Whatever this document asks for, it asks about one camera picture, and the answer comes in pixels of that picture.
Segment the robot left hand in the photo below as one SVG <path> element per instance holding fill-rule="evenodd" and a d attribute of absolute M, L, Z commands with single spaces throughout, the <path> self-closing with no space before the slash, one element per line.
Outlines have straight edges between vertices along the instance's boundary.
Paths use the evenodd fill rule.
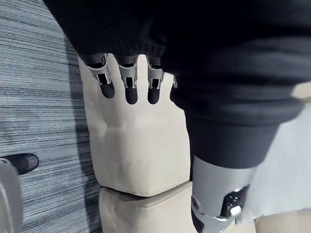
<path fill-rule="evenodd" d="M 111 53 L 129 66 L 155 58 L 174 76 L 171 100 L 190 140 L 191 217 L 219 233 L 243 209 L 258 165 L 311 79 L 308 0 L 47 0 L 45 5 L 93 67 Z"/>

